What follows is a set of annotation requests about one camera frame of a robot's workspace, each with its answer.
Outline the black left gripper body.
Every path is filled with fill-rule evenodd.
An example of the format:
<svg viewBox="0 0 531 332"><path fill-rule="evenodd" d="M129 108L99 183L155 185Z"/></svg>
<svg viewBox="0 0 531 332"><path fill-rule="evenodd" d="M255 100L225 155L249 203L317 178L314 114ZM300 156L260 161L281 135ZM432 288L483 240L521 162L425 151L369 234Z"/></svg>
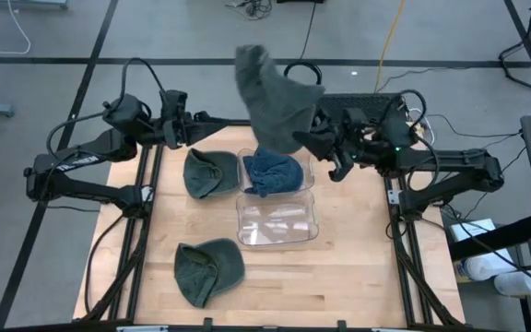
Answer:
<svg viewBox="0 0 531 332"><path fill-rule="evenodd" d="M170 149L197 142L192 115L185 110L188 94L175 89L161 90L160 122L165 145Z"/></svg>

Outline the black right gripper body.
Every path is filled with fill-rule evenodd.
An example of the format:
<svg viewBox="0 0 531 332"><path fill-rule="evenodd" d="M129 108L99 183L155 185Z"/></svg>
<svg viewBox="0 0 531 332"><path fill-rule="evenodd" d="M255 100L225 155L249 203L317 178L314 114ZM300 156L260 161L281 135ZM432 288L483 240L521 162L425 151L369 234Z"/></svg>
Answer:
<svg viewBox="0 0 531 332"><path fill-rule="evenodd" d="M324 152L318 160L332 161L335 168L328 172L333 182L341 182L355 164L361 168L374 165L377 155L372 144L365 139L370 122L362 109L346 108L341 111L339 122L323 108L319 108L313 119L313 133L324 142Z"/></svg>

